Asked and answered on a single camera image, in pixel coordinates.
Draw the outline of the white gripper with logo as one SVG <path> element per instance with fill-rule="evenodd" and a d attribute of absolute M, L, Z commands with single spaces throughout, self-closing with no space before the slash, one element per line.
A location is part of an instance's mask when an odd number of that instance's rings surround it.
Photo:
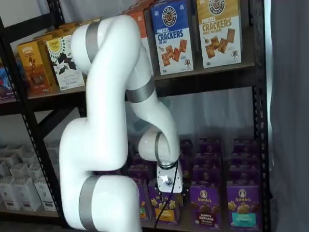
<path fill-rule="evenodd" d="M 169 168 L 157 165 L 157 180 L 151 180 L 148 184 L 149 197 L 160 197 L 164 193 L 181 193 L 181 207 L 185 207 L 190 201 L 190 186 L 183 186 L 183 172 L 179 162 Z"/>

